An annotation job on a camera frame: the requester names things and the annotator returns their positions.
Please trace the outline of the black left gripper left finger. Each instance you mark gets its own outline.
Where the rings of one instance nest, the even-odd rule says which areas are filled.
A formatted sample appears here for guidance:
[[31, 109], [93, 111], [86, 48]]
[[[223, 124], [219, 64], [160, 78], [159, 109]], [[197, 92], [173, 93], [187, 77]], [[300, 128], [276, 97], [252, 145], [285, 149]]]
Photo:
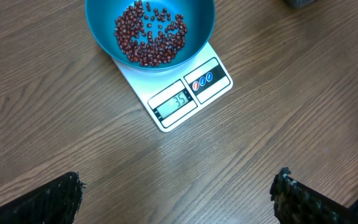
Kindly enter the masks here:
[[0, 224], [72, 224], [80, 209], [84, 188], [78, 173], [67, 172], [1, 206]]

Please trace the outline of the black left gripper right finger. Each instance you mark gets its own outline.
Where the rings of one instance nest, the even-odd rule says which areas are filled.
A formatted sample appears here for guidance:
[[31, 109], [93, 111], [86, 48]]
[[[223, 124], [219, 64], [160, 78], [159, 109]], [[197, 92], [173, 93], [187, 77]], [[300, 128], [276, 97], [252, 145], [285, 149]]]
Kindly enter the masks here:
[[281, 224], [358, 224], [358, 214], [290, 177], [280, 169], [270, 188], [275, 217]]

